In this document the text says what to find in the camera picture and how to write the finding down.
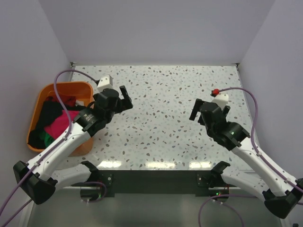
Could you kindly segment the pink red t shirt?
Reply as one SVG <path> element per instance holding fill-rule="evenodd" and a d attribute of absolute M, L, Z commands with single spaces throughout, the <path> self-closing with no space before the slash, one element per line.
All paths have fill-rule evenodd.
<path fill-rule="evenodd" d="M 45 126 L 44 130 L 53 139 L 57 139 L 69 127 L 68 115 L 65 111 L 57 117 L 50 125 Z"/>

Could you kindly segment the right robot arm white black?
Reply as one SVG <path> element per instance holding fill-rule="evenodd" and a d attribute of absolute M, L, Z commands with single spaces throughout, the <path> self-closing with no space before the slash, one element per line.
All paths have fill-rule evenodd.
<path fill-rule="evenodd" d="M 222 180 L 237 186 L 264 202 L 276 217 L 285 219 L 303 197 L 303 180 L 283 170 L 264 151 L 251 142 L 251 137 L 240 124 L 226 120 L 230 107 L 217 101 L 195 101 L 190 120 L 200 113 L 198 123 L 205 126 L 207 135 L 217 144 L 231 151 L 248 164 L 258 175 L 251 176 L 236 170 L 226 162 L 212 169 L 212 181 Z"/>

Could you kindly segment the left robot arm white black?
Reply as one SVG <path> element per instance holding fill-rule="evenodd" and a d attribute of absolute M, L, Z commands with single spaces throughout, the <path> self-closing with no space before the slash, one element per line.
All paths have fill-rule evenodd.
<path fill-rule="evenodd" d="M 35 204 L 46 202 L 59 189 L 99 178 L 98 169 L 89 161 L 57 170 L 58 165 L 77 147 L 105 128 L 115 114 L 133 107 L 125 86 L 120 86 L 120 91 L 106 88 L 93 97 L 93 107 L 80 111 L 71 126 L 52 145 L 28 162 L 18 161 L 13 166 L 18 187 Z"/>

